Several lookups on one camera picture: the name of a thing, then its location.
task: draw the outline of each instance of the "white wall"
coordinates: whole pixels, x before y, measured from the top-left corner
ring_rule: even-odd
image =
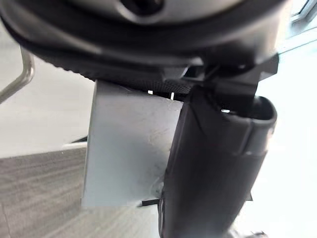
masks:
[[[33,81],[0,105],[0,158],[58,150],[88,134],[94,83],[35,59]],[[19,46],[0,26],[0,90],[22,71]]]

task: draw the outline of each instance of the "gray floor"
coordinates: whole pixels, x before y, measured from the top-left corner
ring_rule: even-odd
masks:
[[[154,207],[80,208],[85,154],[0,159],[0,238],[158,237]]]

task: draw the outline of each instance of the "metal rod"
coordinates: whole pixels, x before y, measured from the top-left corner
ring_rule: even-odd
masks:
[[[23,63],[22,73],[12,83],[0,91],[0,104],[15,94],[17,91],[24,88],[32,81],[34,77],[35,67],[33,55],[22,47],[20,47],[20,49]]]

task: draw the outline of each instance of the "gray metal plate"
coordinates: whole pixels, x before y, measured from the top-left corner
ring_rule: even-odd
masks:
[[[151,198],[164,175],[181,107],[178,101],[96,83],[83,207]]]

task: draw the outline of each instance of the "window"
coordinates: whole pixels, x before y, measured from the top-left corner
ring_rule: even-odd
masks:
[[[293,0],[290,37],[317,27],[317,0]]]

